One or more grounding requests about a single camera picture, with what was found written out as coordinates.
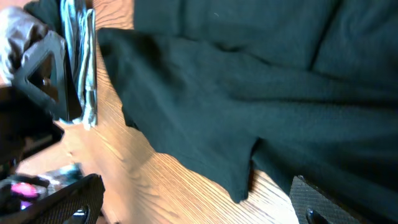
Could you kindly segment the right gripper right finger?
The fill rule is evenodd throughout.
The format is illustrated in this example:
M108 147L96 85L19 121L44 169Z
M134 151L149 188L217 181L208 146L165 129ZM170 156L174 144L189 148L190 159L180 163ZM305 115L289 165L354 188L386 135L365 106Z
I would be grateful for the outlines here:
M330 197L303 176L295 176L289 195L301 224L360 224L362 216Z

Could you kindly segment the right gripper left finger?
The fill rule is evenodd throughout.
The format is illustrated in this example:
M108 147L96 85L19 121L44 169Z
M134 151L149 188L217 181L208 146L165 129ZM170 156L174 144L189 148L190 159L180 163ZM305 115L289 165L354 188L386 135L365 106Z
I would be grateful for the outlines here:
M88 223L95 224L101 213L104 184L90 174L18 212L1 216L1 223Z

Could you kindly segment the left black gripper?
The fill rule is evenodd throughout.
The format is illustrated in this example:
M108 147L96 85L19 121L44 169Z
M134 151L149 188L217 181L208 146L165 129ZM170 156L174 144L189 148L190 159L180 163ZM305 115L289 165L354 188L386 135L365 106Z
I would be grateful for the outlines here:
M46 113L65 121L82 114L67 43L55 32L37 42L12 86L23 94L1 87L1 164L17 164L61 141L64 130Z

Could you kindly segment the black t-shirt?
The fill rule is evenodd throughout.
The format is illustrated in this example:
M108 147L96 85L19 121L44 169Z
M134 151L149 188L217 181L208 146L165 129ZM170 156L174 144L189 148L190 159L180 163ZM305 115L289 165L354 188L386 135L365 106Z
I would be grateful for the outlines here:
M126 124L234 202L257 168L397 221L396 1L136 1L98 43Z

